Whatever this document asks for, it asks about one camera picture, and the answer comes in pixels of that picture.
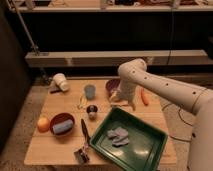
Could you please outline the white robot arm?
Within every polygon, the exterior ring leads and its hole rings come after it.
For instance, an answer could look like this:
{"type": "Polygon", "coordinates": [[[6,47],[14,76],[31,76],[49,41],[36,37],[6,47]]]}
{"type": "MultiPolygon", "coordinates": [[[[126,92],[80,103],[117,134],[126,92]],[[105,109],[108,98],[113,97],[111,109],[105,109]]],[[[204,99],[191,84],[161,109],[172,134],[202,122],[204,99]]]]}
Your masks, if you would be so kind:
{"type": "Polygon", "coordinates": [[[118,68],[120,84],[112,101],[127,101],[132,107],[140,85],[196,116],[189,147],[189,171],[213,171],[213,90],[147,72],[143,59],[118,68]]]}

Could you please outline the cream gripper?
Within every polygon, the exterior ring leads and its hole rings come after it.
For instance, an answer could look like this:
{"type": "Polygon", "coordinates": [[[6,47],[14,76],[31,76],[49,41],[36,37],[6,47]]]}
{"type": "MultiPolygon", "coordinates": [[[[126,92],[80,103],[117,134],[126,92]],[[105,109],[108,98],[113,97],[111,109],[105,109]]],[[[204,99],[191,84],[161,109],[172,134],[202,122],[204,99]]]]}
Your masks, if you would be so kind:
{"type": "Polygon", "coordinates": [[[112,96],[109,98],[110,102],[118,102],[118,101],[127,101],[129,106],[133,111],[136,110],[136,106],[133,102],[134,93],[132,91],[120,91],[116,90],[112,93],[112,96]]]}

